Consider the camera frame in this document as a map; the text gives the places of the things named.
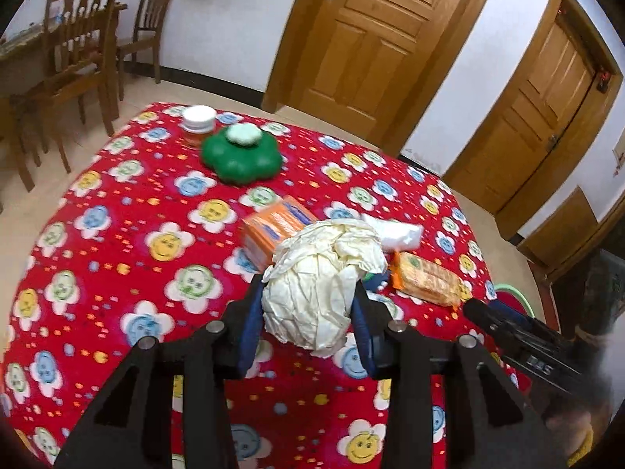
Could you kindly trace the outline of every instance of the orange snack package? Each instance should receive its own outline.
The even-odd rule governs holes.
[[[461,304],[460,278],[436,263],[408,252],[395,252],[390,269],[396,290],[443,307]]]
[[[241,241],[249,260],[263,272],[270,264],[278,244],[318,220],[312,213],[287,195],[245,219]]]

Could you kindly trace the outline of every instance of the red tablecloth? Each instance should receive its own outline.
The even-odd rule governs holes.
[[[49,463],[138,338],[186,337],[243,297],[255,270],[239,247],[238,222],[278,195],[293,195],[320,219],[370,213],[423,224],[416,253],[462,277],[468,296],[495,297],[473,233],[438,178],[333,137],[222,113],[218,127],[256,123],[277,137],[284,156],[273,180],[225,186],[185,148],[182,109],[148,106],[93,157],[27,263],[11,311],[0,391],[24,443]],[[424,335],[452,340],[474,329],[451,308],[390,287],[382,294]],[[378,467],[389,386],[366,376],[353,336],[322,360],[264,333],[248,378],[226,386],[239,466]],[[175,453],[182,453],[180,389],[177,381]],[[440,381],[432,382],[432,392],[433,467],[442,469]],[[174,467],[182,464],[174,455]]]

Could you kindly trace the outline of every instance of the white cap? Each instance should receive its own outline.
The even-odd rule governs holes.
[[[189,106],[182,111],[182,126],[189,132],[202,134],[214,128],[217,111],[209,106]]]

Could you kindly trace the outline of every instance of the door handle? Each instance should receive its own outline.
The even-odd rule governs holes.
[[[551,134],[549,136],[549,139],[547,139],[547,146],[546,146],[548,152],[554,149],[555,145],[557,144],[557,140],[558,140],[558,137],[556,134]]]

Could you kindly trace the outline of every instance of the jar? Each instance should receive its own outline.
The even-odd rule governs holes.
[[[202,141],[215,129],[217,111],[209,106],[189,106],[182,111],[180,127],[187,146],[199,149]]]

